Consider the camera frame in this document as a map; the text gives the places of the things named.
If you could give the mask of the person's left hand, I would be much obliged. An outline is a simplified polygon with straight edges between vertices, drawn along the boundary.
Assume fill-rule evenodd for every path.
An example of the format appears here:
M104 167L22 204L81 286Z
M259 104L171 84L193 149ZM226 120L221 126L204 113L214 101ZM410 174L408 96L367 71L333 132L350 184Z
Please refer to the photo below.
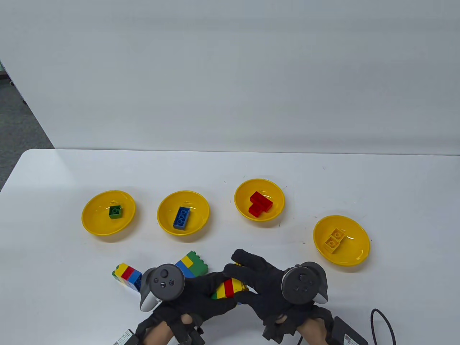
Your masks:
M144 339L147 330L166 322L168 326L178 323L183 315L198 317L205 322L212 317L223 315L237 306L233 298L212 299L217 288L229 280L223 272L213 272L196 278L187 278L182 294L173 301L162 302L153 314L141 322L135 332Z

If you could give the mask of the person's right hand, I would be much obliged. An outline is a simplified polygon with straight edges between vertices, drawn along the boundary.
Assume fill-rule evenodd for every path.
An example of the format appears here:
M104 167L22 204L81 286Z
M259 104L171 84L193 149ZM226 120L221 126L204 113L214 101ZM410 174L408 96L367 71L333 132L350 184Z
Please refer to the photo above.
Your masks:
M225 266L225 275L252 289L235 293L234 298L262 320L263 337L280 343L284 335L299 332L311 343L326 342L334 321L331 312L321 307L328 301L322 266L304 262L281 270L243 249L235 250L231 259L234 263Z

